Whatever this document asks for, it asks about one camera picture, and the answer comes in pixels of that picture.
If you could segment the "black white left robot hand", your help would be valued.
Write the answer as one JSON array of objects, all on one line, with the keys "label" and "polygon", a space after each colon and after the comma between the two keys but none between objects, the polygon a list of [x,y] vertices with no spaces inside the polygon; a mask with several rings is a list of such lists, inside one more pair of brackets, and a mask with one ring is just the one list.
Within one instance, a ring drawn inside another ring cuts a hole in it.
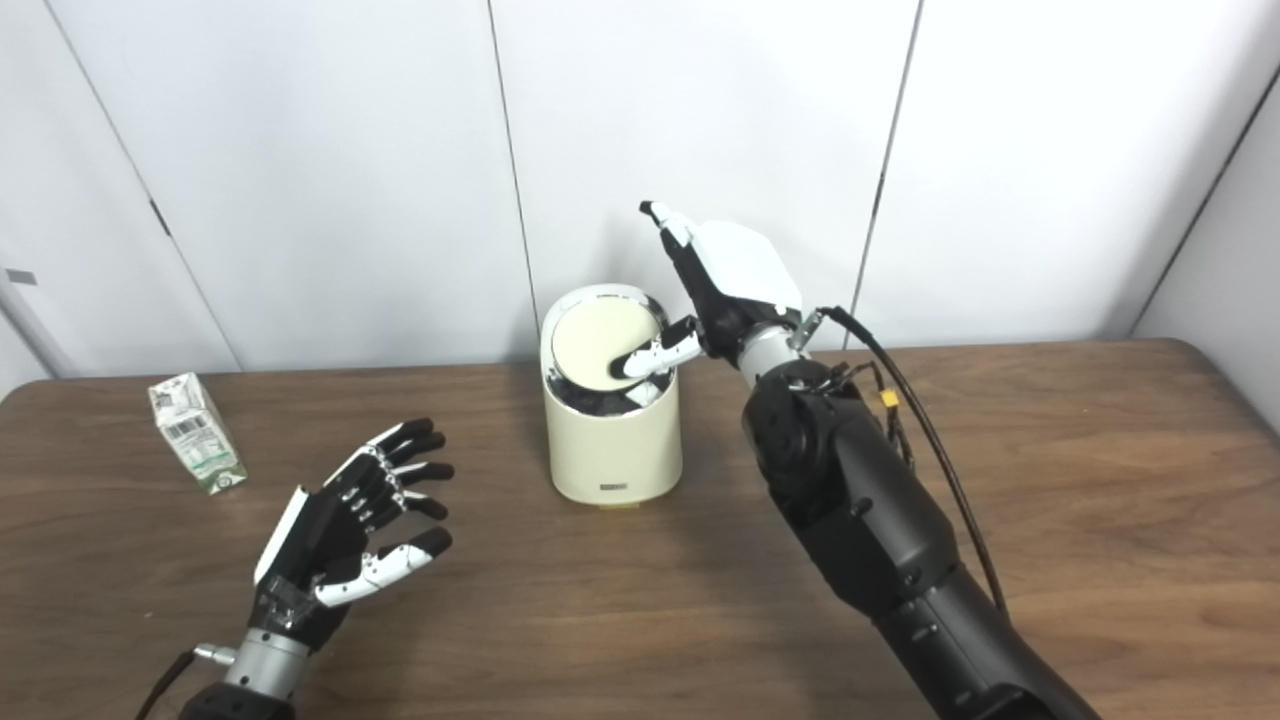
[{"label": "black white left robot hand", "polygon": [[416,573],[453,544],[448,509],[412,487],[454,468],[424,456],[445,446],[429,418],[358,445],[316,489],[294,488],[253,570],[248,626],[320,651],[351,606]]}]

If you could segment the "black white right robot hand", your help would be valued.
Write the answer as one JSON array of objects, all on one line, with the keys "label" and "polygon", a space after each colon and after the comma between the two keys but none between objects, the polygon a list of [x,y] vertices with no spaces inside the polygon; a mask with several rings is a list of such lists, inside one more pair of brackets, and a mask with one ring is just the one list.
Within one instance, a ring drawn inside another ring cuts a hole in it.
[{"label": "black white right robot hand", "polygon": [[765,236],[731,222],[695,223],[658,201],[643,201],[639,210],[659,231],[694,311],[612,359],[612,378],[639,380],[705,355],[727,361],[755,386],[777,366],[803,359],[795,340],[801,293]]}]

